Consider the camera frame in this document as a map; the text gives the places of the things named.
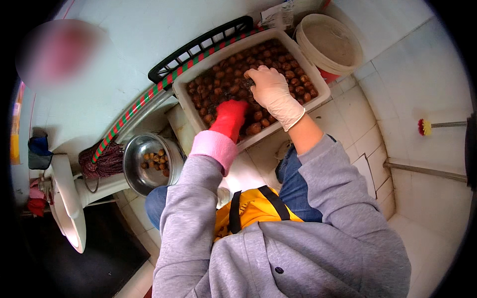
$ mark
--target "yellow bag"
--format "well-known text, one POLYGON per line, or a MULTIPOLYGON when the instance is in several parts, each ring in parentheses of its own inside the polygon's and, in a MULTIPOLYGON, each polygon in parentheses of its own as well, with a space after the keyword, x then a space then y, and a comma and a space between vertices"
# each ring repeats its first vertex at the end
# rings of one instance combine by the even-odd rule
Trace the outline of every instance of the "yellow bag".
POLYGON ((273 188, 262 186, 236 192, 233 199, 217 210, 215 240, 238 233, 256 221, 293 220, 303 222, 282 202, 273 188))

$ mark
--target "stainless steel bowl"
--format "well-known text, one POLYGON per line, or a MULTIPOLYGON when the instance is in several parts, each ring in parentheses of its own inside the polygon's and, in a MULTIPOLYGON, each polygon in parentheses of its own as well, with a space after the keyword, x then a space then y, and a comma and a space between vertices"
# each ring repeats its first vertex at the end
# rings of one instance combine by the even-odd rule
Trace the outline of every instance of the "stainless steel bowl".
POLYGON ((134 136, 126 145, 123 157, 123 169, 129 186, 138 194, 147 196, 161 185, 173 185, 179 179, 184 160, 177 145, 154 133, 134 136), (144 154, 164 149, 169 159, 169 177, 153 168, 143 169, 141 163, 144 154))

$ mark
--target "black strap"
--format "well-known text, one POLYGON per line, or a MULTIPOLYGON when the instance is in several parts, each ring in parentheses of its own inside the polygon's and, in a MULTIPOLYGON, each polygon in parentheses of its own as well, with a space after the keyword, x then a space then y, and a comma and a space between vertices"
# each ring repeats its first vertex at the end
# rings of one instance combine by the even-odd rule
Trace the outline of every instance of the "black strap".
POLYGON ((228 230, 233 234, 240 232, 242 225, 240 224, 239 208, 241 191, 234 193, 232 202, 230 203, 230 211, 228 213, 228 230))
POLYGON ((270 201, 282 220, 290 220, 290 213, 279 196, 266 185, 259 187, 258 190, 270 201))

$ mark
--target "white bucket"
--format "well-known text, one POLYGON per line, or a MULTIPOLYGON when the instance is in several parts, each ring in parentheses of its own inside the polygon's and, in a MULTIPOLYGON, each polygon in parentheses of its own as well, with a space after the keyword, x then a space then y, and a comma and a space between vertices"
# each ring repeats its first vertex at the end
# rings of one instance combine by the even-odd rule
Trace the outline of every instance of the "white bucket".
POLYGON ((363 51, 356 36, 348 27, 329 16, 307 15, 296 32, 301 50, 320 69, 327 83, 352 73, 362 63, 363 51))

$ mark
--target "white latex glove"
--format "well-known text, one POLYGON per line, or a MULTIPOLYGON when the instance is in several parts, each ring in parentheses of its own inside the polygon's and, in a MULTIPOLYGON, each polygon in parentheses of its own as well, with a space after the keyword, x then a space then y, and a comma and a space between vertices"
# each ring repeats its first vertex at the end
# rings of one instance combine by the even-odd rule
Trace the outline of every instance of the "white latex glove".
POLYGON ((305 115, 305 108, 290 95, 285 77, 276 69, 261 65, 258 70, 249 69, 244 76, 255 82, 256 86, 250 88, 255 100, 281 123, 286 132, 305 115))

